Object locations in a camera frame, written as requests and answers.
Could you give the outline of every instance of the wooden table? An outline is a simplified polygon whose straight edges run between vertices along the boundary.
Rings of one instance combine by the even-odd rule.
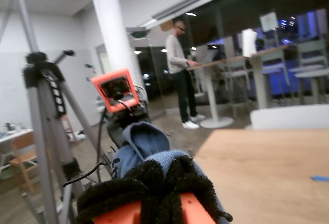
[[[32,129],[24,129],[24,130],[21,130],[19,132],[16,132],[16,133],[13,133],[11,135],[0,138],[0,144],[6,143],[6,142],[11,142],[13,139],[15,139],[17,137],[20,137],[24,134],[27,134],[31,131],[33,131],[33,130]],[[5,165],[5,161],[6,161],[6,158],[11,156],[11,155],[13,155],[12,151],[8,151],[8,152],[5,152],[5,153],[0,153],[0,157],[1,157],[1,160],[0,160],[0,174],[1,174],[3,169],[6,169],[6,168],[9,167],[9,165]]]
[[[195,161],[234,223],[329,223],[329,129],[215,130]]]

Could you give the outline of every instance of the orange plastic part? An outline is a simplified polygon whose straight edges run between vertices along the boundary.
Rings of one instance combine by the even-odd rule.
[[[141,202],[133,202],[94,218],[95,224],[139,224]]]
[[[110,113],[115,113],[115,112],[118,112],[120,110],[123,110],[123,109],[125,109],[125,106],[122,105],[121,103],[115,103],[115,104],[111,105],[110,101],[112,100],[112,98],[108,98],[104,94],[104,91],[102,90],[101,85],[104,84],[104,83],[110,82],[112,80],[122,78],[122,77],[124,77],[126,79],[126,83],[128,85],[129,92],[131,94],[133,94],[132,98],[130,98],[129,100],[125,100],[124,103],[126,105],[128,105],[129,107],[135,106],[139,103],[139,99],[138,99],[135,87],[133,85],[133,81],[132,81],[132,78],[130,76],[128,68],[123,68],[123,69],[120,69],[120,70],[111,71],[111,72],[108,72],[108,73],[105,73],[105,74],[102,74],[100,76],[96,76],[96,77],[92,78],[92,83],[96,87],[99,95],[104,100],[105,106],[106,106],[107,110]]]
[[[193,193],[180,195],[185,224],[216,224]]]
[[[180,195],[184,224],[216,224],[193,193]],[[141,202],[133,202],[94,218],[95,224],[140,224]]]

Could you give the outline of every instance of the white sneaker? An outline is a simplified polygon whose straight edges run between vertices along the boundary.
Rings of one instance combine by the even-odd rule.
[[[198,121],[204,120],[205,118],[206,118],[206,116],[204,116],[204,115],[196,115],[194,117],[191,117],[191,121],[198,122]]]
[[[195,130],[195,129],[198,129],[200,126],[198,126],[197,124],[194,124],[193,122],[191,121],[187,121],[185,123],[183,123],[183,127],[185,129],[192,129],[192,130]]]

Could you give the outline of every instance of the gray sweater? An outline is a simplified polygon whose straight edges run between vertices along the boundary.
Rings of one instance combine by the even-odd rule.
[[[185,59],[183,49],[180,42],[174,35],[169,35],[166,41],[167,63],[169,73],[174,74],[188,67],[187,59]]]

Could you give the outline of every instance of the tripod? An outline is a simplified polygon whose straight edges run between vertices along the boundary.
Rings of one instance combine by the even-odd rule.
[[[70,223],[74,224],[76,223],[76,214],[71,205],[71,200],[79,197],[84,188],[80,181],[68,185],[65,190],[61,187],[66,181],[78,178],[81,173],[78,162],[72,156],[68,137],[61,121],[61,117],[66,114],[63,94],[70,103],[95,150],[97,150],[97,140],[81,108],[65,83],[61,71],[55,64],[60,62],[65,55],[72,54],[72,52],[64,52],[55,60],[55,63],[47,61],[47,55],[38,50],[25,0],[17,1],[28,44],[32,52],[26,57],[28,65],[24,69],[24,80],[28,91],[33,138],[46,215],[38,215],[29,200],[26,198],[25,200],[29,203],[30,209],[38,223],[65,224],[69,218]],[[111,174],[110,161],[102,148],[100,148],[100,154],[102,155],[101,160],[104,162],[105,168]],[[54,169],[61,188],[63,205],[60,216],[57,213],[53,193],[50,164]]]

